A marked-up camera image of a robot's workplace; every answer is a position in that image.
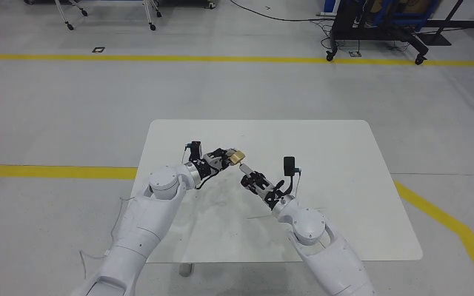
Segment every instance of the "gray floor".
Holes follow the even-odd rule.
[[[240,0],[288,18],[318,2]],[[325,57],[314,24],[215,10],[163,8],[150,32],[139,2],[0,2],[0,53]],[[474,33],[446,33],[435,60],[472,60]],[[357,44],[347,43],[340,57]],[[412,60],[362,42],[364,58]],[[343,64],[0,60],[0,164],[136,167],[157,118],[364,119],[389,171],[474,227],[474,69]],[[0,295],[67,295],[83,277],[78,250],[100,255],[132,181],[0,179]],[[404,203],[424,257],[367,263],[381,295],[473,295],[473,263],[457,235]],[[87,261],[88,272],[99,262]],[[192,277],[148,264],[137,295],[322,295],[301,263],[201,264]]]

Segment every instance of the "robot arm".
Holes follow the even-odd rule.
[[[364,264],[326,217],[315,209],[300,207],[288,190],[282,192],[283,181],[273,186],[263,174],[247,165],[242,164],[240,169],[245,174],[242,186],[260,196],[278,222],[291,225],[292,231],[287,230],[288,239],[328,295],[375,296]],[[307,246],[318,243],[325,232],[330,237],[330,245],[319,253],[307,254]]]
[[[140,272],[170,229],[186,191],[200,189],[207,180],[245,157],[235,149],[217,149],[201,157],[200,142],[192,142],[187,148],[191,150],[189,162],[154,172],[131,200],[102,266],[73,296],[135,295]]]

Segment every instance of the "caster wheel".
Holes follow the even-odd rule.
[[[426,60],[426,59],[427,58],[425,58],[424,56],[418,54],[416,56],[415,64],[417,64],[417,65],[423,64],[424,60]]]

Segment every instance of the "yellow stripe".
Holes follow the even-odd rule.
[[[16,55],[0,54],[0,60],[37,61],[186,61],[328,64],[325,58],[296,58],[284,56],[205,56],[205,55]],[[406,59],[335,58],[333,64],[415,65]],[[474,67],[474,61],[425,61],[426,66]]]
[[[0,165],[0,178],[82,178],[82,179],[135,179],[135,167],[108,167],[108,166],[15,166]],[[428,216],[445,225],[456,233],[467,254],[474,262],[474,234],[471,229],[454,217],[443,212],[434,204],[417,195],[404,185],[394,181],[401,198],[411,203]]]
[[[0,177],[133,180],[136,170],[135,167],[0,165]]]
[[[474,233],[471,229],[399,182],[394,181],[394,183],[401,198],[456,233],[461,239],[471,261],[474,263]]]

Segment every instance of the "table top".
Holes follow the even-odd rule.
[[[156,120],[132,196],[150,173],[180,164],[191,141],[201,141],[203,153],[240,149],[247,156],[244,163],[274,184],[284,179],[283,157],[295,156],[302,170],[299,203],[326,215],[362,260],[419,260],[423,255],[365,121]],[[148,262],[300,261],[285,225],[240,185],[242,176],[238,167],[230,167],[201,190],[190,190]]]

